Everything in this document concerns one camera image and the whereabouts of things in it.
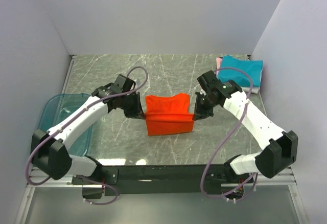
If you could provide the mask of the orange t-shirt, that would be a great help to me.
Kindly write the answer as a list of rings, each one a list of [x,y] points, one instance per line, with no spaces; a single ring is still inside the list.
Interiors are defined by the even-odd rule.
[[[193,114],[189,112],[190,96],[180,93],[172,97],[145,97],[145,120],[149,136],[166,136],[192,132]]]

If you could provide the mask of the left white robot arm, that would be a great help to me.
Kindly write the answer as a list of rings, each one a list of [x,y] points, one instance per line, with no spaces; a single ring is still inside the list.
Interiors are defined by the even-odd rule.
[[[49,178],[59,180],[66,174],[81,175],[90,184],[105,177],[103,166],[89,156],[69,153],[76,139],[112,110],[120,108],[127,118],[144,119],[135,81],[118,75],[115,82],[94,90],[69,117],[47,131],[36,130],[32,136],[28,164],[38,167]]]

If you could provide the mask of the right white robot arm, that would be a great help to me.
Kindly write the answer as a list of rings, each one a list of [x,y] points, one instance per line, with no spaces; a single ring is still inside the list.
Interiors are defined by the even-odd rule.
[[[227,181],[235,183],[245,173],[261,173],[273,178],[296,162],[297,134],[275,125],[235,81],[222,82],[213,71],[202,74],[197,80],[204,92],[196,93],[193,119],[212,117],[214,107],[219,105],[244,125],[260,147],[257,153],[237,155],[225,163],[224,176]]]

